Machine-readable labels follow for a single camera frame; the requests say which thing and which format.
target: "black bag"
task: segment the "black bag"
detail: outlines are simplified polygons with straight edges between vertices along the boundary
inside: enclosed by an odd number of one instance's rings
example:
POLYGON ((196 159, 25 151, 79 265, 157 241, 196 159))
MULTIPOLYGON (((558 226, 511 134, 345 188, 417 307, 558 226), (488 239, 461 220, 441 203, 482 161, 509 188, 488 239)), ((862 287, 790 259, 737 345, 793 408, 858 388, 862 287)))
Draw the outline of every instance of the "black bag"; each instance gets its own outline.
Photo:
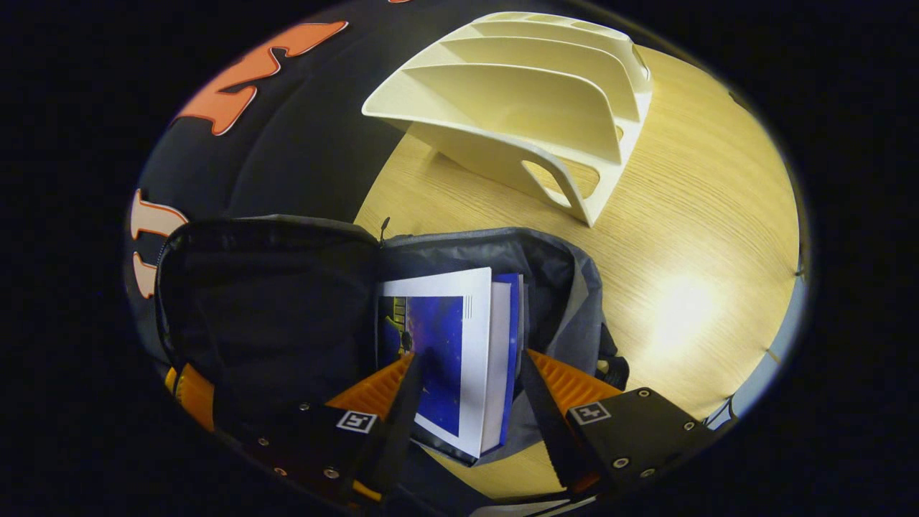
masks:
MULTIPOLYGON (((619 389, 600 276, 578 247, 527 228, 396 236, 272 215, 186 224, 171 234, 156 276, 156 320, 174 366, 215 385, 215 419, 229 434, 301 401, 323 403, 375 370, 380 281, 490 267, 528 284, 527 344, 619 389), (596 369, 610 363, 608 373, 596 369)), ((514 393, 505 445, 475 458, 424 430, 416 442, 464 465, 518 453, 540 438, 527 394, 514 393)))

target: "wooden table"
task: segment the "wooden table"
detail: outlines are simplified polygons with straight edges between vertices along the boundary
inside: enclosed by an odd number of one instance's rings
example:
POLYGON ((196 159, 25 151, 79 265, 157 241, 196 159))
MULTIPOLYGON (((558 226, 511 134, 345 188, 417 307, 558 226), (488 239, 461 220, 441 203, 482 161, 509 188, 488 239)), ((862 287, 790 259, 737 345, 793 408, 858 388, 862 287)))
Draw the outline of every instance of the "wooden table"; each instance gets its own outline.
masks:
MULTIPOLYGON (((473 174, 406 135, 355 220, 376 235, 528 226, 584 249, 603 277, 627 389, 648 385, 697 419, 753 371, 789 304, 798 215, 763 127, 701 70, 640 47, 654 97, 634 154, 594 228, 473 174)), ((573 167, 582 190, 596 173, 573 167)), ((562 489, 539 443, 467 468, 436 459, 493 497, 562 489)))

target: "book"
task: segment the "book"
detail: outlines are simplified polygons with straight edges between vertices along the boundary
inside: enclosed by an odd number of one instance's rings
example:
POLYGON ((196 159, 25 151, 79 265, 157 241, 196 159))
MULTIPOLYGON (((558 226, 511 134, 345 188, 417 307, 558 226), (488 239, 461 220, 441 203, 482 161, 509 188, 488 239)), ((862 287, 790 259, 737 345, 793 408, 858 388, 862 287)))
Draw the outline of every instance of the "book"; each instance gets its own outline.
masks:
POLYGON ((501 438, 498 445, 504 445, 507 438, 507 426, 510 421, 511 404, 514 402, 514 381, 520 368, 520 348, 523 337, 523 275, 507 273, 494 275, 495 282, 501 282, 509 288, 509 311, 507 332, 507 377, 505 379, 504 415, 501 423, 501 438))
POLYGON ((379 288, 378 367, 414 351, 422 364, 415 424, 474 458, 506 438, 521 324, 513 277, 493 281, 480 268, 379 288))

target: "white desk organizer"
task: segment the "white desk organizer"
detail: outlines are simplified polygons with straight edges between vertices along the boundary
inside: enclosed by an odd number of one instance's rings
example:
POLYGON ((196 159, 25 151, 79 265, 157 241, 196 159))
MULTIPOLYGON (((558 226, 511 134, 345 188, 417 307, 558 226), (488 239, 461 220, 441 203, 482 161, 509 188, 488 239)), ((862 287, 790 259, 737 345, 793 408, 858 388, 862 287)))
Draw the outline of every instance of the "white desk organizer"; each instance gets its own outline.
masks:
POLYGON ((504 12, 416 54, 362 112, 593 226, 635 148, 651 93, 651 72, 625 34, 504 12), (589 197, 582 199, 559 157, 596 170, 589 197), (549 171, 564 195, 543 188, 525 162, 549 171))

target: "orange logo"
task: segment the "orange logo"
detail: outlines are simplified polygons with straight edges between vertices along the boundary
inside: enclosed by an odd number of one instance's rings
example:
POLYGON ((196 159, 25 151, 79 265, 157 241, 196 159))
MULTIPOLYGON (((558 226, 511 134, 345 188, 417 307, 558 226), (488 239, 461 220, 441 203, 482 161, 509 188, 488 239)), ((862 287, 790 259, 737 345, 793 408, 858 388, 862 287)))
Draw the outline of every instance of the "orange logo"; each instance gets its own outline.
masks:
MULTIPOLYGON (((188 222, 185 215, 171 206, 156 204, 141 199, 141 190, 134 192, 134 203, 130 206, 130 236, 137 240, 141 232, 168 237, 176 228, 188 222)), ((147 264, 141 254, 134 252, 134 279, 141 296, 153 296, 156 283, 156 266, 147 264)))
POLYGON ((214 77, 204 86, 182 111, 179 117, 197 117, 211 122, 210 132, 221 135, 230 130, 258 93, 255 85, 238 92, 223 90, 256 79, 270 77, 281 69, 272 49, 281 49, 286 57, 299 56, 328 40, 347 27, 346 21, 335 23, 305 23, 296 25, 262 43, 245 57, 214 77))

